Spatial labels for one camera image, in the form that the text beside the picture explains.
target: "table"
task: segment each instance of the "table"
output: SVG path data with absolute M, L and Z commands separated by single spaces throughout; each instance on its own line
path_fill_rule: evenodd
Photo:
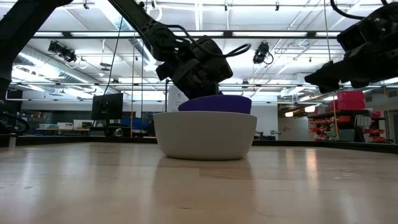
M 84 134 L 84 135 L 88 135 L 88 133 L 90 132 L 89 129 L 62 129 L 62 128 L 38 128 L 36 129 L 36 131 L 49 131 L 52 134 L 61 134 L 62 131 L 66 131 L 66 132 L 80 132 L 80 134 Z
M 87 142 L 0 153 L 1 223 L 394 223 L 398 157 L 252 147 L 184 161 L 156 144 Z

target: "purple object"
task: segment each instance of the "purple object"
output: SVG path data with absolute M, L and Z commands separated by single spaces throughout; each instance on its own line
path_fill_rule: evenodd
M 204 96 L 181 104 L 179 111 L 220 111 L 250 114 L 251 100 L 244 96 Z

